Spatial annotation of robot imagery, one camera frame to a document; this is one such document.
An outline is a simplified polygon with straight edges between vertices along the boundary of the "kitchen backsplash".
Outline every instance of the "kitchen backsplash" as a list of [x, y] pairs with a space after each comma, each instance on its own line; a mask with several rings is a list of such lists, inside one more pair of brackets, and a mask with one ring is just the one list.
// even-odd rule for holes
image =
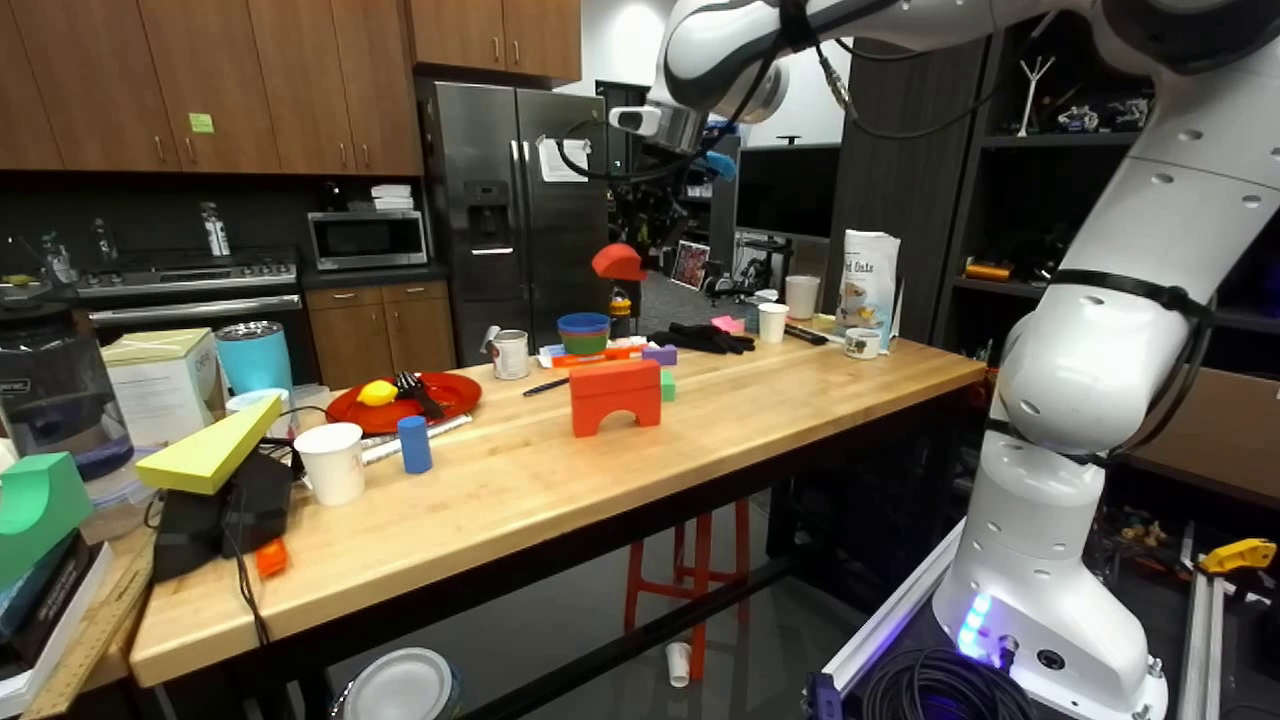
[[96, 267], [90, 219], [102, 215], [125, 264], [199, 255], [199, 204], [214, 202], [232, 251], [304, 251], [304, 215], [326, 197], [316, 178], [0, 178], [0, 242], [39, 251], [56, 231], [76, 267]]

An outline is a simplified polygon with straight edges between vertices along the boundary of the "drawer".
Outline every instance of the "drawer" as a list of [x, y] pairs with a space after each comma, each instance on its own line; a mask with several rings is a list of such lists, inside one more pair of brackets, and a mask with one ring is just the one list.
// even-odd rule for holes
[[383, 306], [418, 306], [418, 299], [449, 299], [441, 282], [418, 282], [418, 284], [383, 284]]
[[378, 306], [378, 289], [312, 289], [306, 308], [362, 308]]
[[1280, 386], [1203, 370], [1136, 468], [1280, 504]]

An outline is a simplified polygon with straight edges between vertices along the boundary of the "refrigerator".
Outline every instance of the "refrigerator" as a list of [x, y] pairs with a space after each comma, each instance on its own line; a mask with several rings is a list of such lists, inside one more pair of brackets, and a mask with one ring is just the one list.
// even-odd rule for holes
[[459, 362], [489, 362], [490, 323], [523, 327], [535, 352], [556, 339], [556, 317], [602, 313], [606, 284], [592, 278], [592, 255], [606, 244], [606, 189], [572, 173], [602, 173], [602, 149], [586, 140], [602, 101], [426, 80], [418, 104]]

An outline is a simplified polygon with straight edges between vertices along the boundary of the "microwave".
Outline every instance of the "microwave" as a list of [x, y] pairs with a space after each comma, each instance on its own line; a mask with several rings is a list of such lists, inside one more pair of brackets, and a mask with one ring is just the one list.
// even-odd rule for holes
[[433, 259], [418, 213], [306, 213], [316, 274], [403, 267]]

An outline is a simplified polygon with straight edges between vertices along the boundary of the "plate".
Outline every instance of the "plate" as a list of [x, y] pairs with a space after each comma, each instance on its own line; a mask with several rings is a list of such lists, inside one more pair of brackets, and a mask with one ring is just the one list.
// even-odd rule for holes
[[[334, 399], [326, 399], [322, 417], [326, 422], [347, 422], [358, 424], [369, 435], [396, 435], [401, 417], [418, 417], [414, 399], [396, 399], [383, 407], [362, 407], [358, 398], [362, 386], [343, 390]], [[449, 376], [449, 374], [422, 374], [418, 390], [433, 392], [441, 406], [441, 422], [471, 417], [480, 407], [480, 386], [471, 376]]]
[[343, 720], [434, 720], [449, 702], [449, 661], [426, 647], [401, 647], [350, 681]]

